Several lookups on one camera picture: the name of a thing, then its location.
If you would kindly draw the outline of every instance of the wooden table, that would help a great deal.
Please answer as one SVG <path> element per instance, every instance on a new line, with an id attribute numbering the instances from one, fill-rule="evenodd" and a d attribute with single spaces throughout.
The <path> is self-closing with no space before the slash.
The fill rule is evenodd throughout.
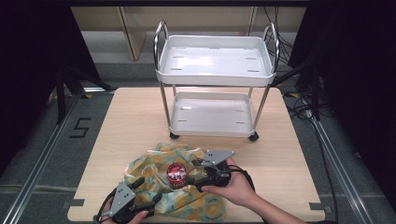
<path id="1" fill-rule="evenodd" d="M 172 90 L 166 91 L 169 108 L 172 108 Z M 248 89 L 216 88 L 216 91 L 248 92 Z M 253 111 L 257 110 L 262 93 L 262 88 L 254 89 Z M 201 149 L 235 151 L 233 159 L 248 170 L 259 195 L 305 221 L 323 220 L 323 211 L 310 209 L 309 203 L 320 203 L 320 200 L 278 89 L 270 90 L 256 131 L 260 136 L 256 142 L 212 136 L 180 136 L 173 140 L 169 137 L 160 88 L 120 88 L 107 111 L 75 195 L 75 200 L 83 199 L 84 204 L 71 206 L 68 218 L 92 220 L 107 194 L 123 180 L 123 170 L 131 161 L 158 143 L 184 143 Z M 224 202 L 226 222 L 262 222 L 246 208 Z M 186 222 L 161 216 L 145 221 Z"/>

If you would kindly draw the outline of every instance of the top tray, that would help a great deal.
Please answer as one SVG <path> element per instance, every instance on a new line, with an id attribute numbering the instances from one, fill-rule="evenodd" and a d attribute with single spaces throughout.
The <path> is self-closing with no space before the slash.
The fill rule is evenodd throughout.
<path id="1" fill-rule="evenodd" d="M 201 35 L 169 36 L 156 69 L 163 83 L 246 87 L 271 84 L 271 71 L 261 38 Z"/>

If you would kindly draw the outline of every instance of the gray floor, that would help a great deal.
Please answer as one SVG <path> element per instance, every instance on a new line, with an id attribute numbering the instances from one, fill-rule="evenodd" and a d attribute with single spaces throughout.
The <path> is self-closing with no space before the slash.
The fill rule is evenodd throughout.
<path id="1" fill-rule="evenodd" d="M 115 87 L 158 86 L 151 54 L 150 35 L 148 35 L 140 59 L 135 62 L 131 62 L 129 59 L 122 34 L 84 33 L 84 36 L 104 82 Z M 288 69 L 286 65 L 281 65 L 281 70 Z M 294 83 L 297 78 L 293 77 L 282 83 L 279 86 L 281 91 L 294 92 Z M 92 86 L 87 82 L 83 82 L 83 85 L 85 87 Z M 74 197 L 111 99 L 112 94 L 95 94 L 91 98 L 78 100 L 62 132 L 62 137 L 21 215 L 19 223 L 53 223 L 54 221 L 56 223 L 70 223 L 67 219 L 68 205 Z M 289 107 L 301 104 L 297 102 L 299 99 L 295 97 L 285 97 L 284 99 L 285 104 Z M 320 112 L 321 123 L 353 185 L 356 186 L 357 191 L 363 198 L 373 222 L 396 223 L 394 211 L 364 163 L 352 155 L 354 147 L 339 125 L 336 116 L 329 108 L 323 108 Z M 88 127 L 89 130 L 84 138 L 71 138 L 72 135 L 83 133 L 82 130 L 75 130 L 75 125 L 81 118 L 90 118 L 90 120 L 83 120 L 80 123 L 80 126 Z M 36 160 L 50 139 L 56 120 L 57 105 L 56 98 L 53 97 L 30 137 L 26 140 L 25 148 L 18 152 L 0 179 L 0 217 L 7 213 L 21 186 L 35 166 Z M 311 123 L 305 119 L 293 117 L 292 123 L 319 197 L 326 208 L 333 210 L 332 192 L 314 129 Z M 328 167 L 337 199 L 339 223 L 359 223 L 329 163 Z M 334 220 L 334 212 L 327 213 L 326 219 Z"/>

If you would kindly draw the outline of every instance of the caster wheel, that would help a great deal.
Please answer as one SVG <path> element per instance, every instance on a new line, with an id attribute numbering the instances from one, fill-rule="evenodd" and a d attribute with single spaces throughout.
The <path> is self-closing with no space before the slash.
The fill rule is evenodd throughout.
<path id="1" fill-rule="evenodd" d="M 258 135 L 256 132 L 254 132 L 254 134 L 251 135 L 248 139 L 249 139 L 251 142 L 256 142 L 257 139 L 259 139 L 259 135 Z"/>
<path id="2" fill-rule="evenodd" d="M 172 139 L 178 139 L 178 137 L 179 137 L 179 135 L 175 135 L 175 134 L 173 134 L 173 133 L 170 133 L 169 136 L 170 136 Z"/>

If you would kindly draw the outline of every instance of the bottom tray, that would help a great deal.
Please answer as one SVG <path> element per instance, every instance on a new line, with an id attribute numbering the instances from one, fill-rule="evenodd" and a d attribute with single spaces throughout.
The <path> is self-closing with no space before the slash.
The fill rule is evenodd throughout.
<path id="1" fill-rule="evenodd" d="M 176 135 L 249 137 L 250 98 L 244 93 L 178 92 L 169 131 Z"/>

